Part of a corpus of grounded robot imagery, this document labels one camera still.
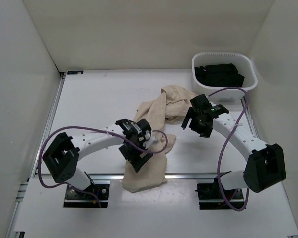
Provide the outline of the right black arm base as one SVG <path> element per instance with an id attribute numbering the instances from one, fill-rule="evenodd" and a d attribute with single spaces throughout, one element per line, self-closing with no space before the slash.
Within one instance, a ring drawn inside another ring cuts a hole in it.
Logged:
<path id="1" fill-rule="evenodd" d="M 198 183 L 195 190 L 198 194 L 200 210 L 229 210 L 219 188 L 212 183 Z M 245 204 L 241 189 L 224 190 L 224 194 L 235 208 L 242 208 Z"/>

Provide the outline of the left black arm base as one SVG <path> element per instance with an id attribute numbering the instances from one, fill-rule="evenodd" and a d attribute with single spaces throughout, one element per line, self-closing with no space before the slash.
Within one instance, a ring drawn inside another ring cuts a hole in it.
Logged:
<path id="1" fill-rule="evenodd" d="M 105 209 L 108 207 L 110 184 L 99 183 L 95 185 L 93 193 L 98 197 L 99 202 L 92 195 L 75 191 L 67 186 L 63 207 L 64 208 L 96 208 Z"/>

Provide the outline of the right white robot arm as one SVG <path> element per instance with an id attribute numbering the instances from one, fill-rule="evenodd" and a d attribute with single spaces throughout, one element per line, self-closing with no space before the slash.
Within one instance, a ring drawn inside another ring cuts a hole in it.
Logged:
<path id="1" fill-rule="evenodd" d="M 204 94 L 190 100 L 182 128 L 190 128 L 202 138 L 209 138 L 212 131 L 220 133 L 246 160 L 243 171 L 220 174 L 213 192 L 225 198 L 233 189 L 250 189 L 255 193 L 270 188 L 286 179 L 284 152 L 280 145 L 269 145 L 238 125 L 223 105 L 212 104 Z"/>

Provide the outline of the beige trousers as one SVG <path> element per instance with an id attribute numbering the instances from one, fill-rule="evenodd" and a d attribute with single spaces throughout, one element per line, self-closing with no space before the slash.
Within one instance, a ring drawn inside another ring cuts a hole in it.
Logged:
<path id="1" fill-rule="evenodd" d="M 154 100 L 142 102 L 134 116 L 134 121 L 146 119 L 153 130 L 164 131 L 166 123 L 173 124 L 182 120 L 191 106 L 190 100 L 197 96 L 196 93 L 177 86 L 168 85 L 161 88 L 161 94 Z M 130 162 L 126 162 L 123 188 L 131 193 L 151 189 L 167 182 L 165 172 L 167 167 L 166 154 L 172 150 L 176 136 L 168 134 L 165 138 L 161 133 L 155 132 L 158 143 L 151 146 L 151 151 L 158 151 L 166 146 L 166 149 L 154 154 L 136 173 Z"/>

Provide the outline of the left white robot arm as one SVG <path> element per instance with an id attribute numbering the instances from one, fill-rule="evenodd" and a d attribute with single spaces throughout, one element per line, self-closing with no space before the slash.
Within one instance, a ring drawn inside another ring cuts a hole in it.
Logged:
<path id="1" fill-rule="evenodd" d="M 119 151 L 135 172 L 150 159 L 153 154 L 148 149 L 157 142 L 150 124 L 121 119 L 103 130 L 92 130 L 79 136 L 59 133 L 43 154 L 43 161 L 55 183 L 67 183 L 77 188 L 82 198 L 90 198 L 96 186 L 90 176 L 79 169 L 77 164 L 84 157 L 106 149 L 119 146 Z"/>

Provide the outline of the white plastic basket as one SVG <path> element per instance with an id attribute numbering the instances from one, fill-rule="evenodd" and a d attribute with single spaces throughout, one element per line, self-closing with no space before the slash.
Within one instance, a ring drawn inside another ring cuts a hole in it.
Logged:
<path id="1" fill-rule="evenodd" d="M 249 57 L 234 52 L 200 52 L 193 56 L 191 60 L 192 66 L 192 90 L 197 94 L 205 94 L 210 96 L 210 100 L 216 101 L 238 101 L 244 97 L 244 93 L 238 89 L 227 89 L 218 92 L 219 87 L 206 86 L 198 82 L 195 67 L 229 64 L 232 63 L 236 66 L 238 73 L 245 77 L 242 89 L 250 91 L 258 84 L 258 79 L 253 68 L 252 61 Z"/>

